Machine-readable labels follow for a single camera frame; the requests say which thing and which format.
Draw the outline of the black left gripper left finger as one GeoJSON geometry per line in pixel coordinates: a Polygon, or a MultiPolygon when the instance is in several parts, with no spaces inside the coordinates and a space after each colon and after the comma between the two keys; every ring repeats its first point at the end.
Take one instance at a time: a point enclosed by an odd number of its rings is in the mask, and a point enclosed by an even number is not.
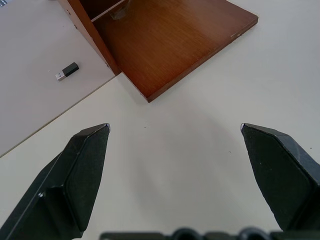
{"type": "Polygon", "coordinates": [[[0,228],[0,238],[81,238],[100,187],[109,133],[104,123],[75,134],[36,176],[0,228]]]}

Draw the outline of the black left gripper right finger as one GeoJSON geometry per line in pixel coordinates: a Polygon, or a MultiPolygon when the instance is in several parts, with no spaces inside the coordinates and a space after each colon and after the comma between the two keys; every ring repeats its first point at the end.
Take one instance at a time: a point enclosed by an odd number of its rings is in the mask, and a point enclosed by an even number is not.
{"type": "Polygon", "coordinates": [[[288,134],[244,123],[256,183],[283,231],[320,229],[320,165],[288,134]]]}

